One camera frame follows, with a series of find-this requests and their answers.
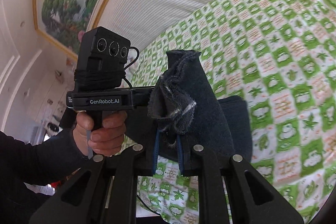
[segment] person's hand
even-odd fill
[[[94,152],[111,156],[120,151],[126,132],[126,118],[125,111],[115,112],[103,120],[102,128],[92,131],[89,146]],[[92,130],[93,125],[93,119],[86,112],[77,114],[77,126],[73,130],[73,138],[79,150],[86,156],[88,155],[86,130]]]

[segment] triangular cutout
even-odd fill
[[[264,188],[264,186],[253,174],[251,174],[249,171],[246,171],[245,178],[250,187],[250,191],[256,205],[263,205],[264,203],[273,200],[272,194],[266,188]]]
[[[61,201],[69,203],[73,206],[80,205],[86,186],[89,182],[91,172],[85,172],[61,197]]]

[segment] round metal bolt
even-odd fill
[[[94,162],[100,162],[100,161],[102,161],[104,159],[104,156],[103,155],[95,155],[94,157],[93,157],[93,161]]]
[[[194,150],[197,151],[197,152],[201,152],[203,151],[204,147],[203,145],[200,145],[200,144],[195,144],[194,145]]]
[[[233,155],[233,160],[236,161],[236,162],[241,162],[243,160],[243,157],[239,154],[235,154]]]
[[[143,149],[143,146],[141,144],[135,144],[133,145],[134,151],[141,151]]]

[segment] green fabric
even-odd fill
[[[335,3],[212,0],[148,45],[132,79],[154,85],[167,50],[200,51],[216,97],[248,103],[252,165],[306,223],[336,182],[336,12],[325,1]],[[176,162],[159,157],[138,195],[171,224],[199,222],[197,177],[182,177]]]

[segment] pink flower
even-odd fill
[[[81,30],[78,32],[78,40],[81,43],[83,39],[83,35],[85,34],[85,31]]]

